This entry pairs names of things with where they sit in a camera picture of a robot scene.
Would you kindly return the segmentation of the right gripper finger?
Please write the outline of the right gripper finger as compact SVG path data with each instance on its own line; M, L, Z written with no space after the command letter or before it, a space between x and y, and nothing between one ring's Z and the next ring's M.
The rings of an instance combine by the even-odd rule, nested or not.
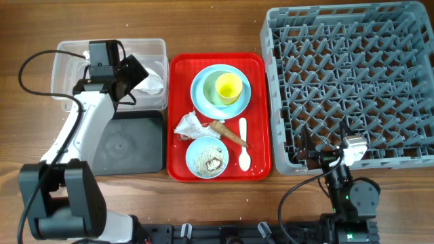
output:
M317 158L315 144L311 139L311 135L306 125L303 125L301 130L301 146L298 149L297 159L314 159Z
M339 130L340 130L340 148L344 149L347 147L344 138L346 136L354 136L355 133L349 128L349 126L344 121L339 122Z

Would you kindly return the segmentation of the white tissue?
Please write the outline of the white tissue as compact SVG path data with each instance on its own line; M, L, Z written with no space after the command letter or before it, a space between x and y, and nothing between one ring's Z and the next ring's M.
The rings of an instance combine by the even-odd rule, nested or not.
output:
M163 78L161 76L163 65L161 62L145 58L144 56L136 56L139 63L149 74L144 78L134 89L149 95L156 95L163 89Z
M220 134L215 132L209 123L202 124L199 121L195 111L189 112L181 118L174 133L180 135L183 140L196 140L206 136L220 139Z

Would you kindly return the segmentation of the brown carrot-shaped food scrap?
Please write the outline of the brown carrot-shaped food scrap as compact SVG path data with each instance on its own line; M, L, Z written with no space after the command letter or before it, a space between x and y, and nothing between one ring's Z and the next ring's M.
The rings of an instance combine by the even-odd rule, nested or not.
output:
M227 128L223 123L220 121L214 120L210 123L210 127L212 130L214 130L216 133L220 134L221 136L224 136L225 138L228 138L232 142L242 146L242 147L248 147L248 143L245 140L242 140L239 136L234 134L229 128Z

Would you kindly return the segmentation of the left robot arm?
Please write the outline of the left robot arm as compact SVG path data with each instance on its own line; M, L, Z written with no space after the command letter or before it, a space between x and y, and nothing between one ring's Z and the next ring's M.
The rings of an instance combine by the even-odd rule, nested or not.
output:
M22 166L18 182L24 225L37 240L75 243L151 243L138 218L110 211L92 173L98 144L121 99L148 77L118 40L89 43L90 64L66 98L73 107L40 162Z

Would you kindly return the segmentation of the small light blue bowl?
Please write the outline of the small light blue bowl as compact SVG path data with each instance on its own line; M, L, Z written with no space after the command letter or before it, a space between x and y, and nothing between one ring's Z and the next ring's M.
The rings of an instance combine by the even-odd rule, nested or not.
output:
M196 154L200 153L207 146L220 147L223 151L224 156L225 156L224 166L222 168L222 171L218 175L216 175L215 177L211 177L211 178L205 178L203 176L200 176L197 173L195 166L194 166L194 163L193 163L194 157L196 156ZM190 145L188 146L188 148L186 150L185 161L186 161L186 166L188 167L189 171L194 176L197 176L198 178L201 178L204 180L210 180L210 179L217 178L219 175L221 175L225 171L226 167L229 164L229 152L228 152L227 147L224 145L224 143L221 140L219 140L218 138L206 136L206 137L198 138L198 139L196 139L190 143Z

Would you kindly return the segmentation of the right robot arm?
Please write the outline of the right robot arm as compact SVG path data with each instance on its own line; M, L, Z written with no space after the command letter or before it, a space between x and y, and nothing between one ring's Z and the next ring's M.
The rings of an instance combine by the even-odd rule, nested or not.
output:
M304 243L379 243L376 208L380 199L379 185L365 177L354 178L350 166L368 149L363 136L339 123L340 146L334 150L317 150L307 127L301 131L301 146L296 158L307 162L309 169L321 169L333 207L323 213L312 227L304 226Z

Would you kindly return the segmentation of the rice and food leftovers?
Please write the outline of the rice and food leftovers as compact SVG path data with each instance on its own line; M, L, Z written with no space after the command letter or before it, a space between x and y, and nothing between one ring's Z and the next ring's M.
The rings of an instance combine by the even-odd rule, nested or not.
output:
M220 147L207 146L194 157L194 166L197 173L205 178L218 175L224 166L225 156Z

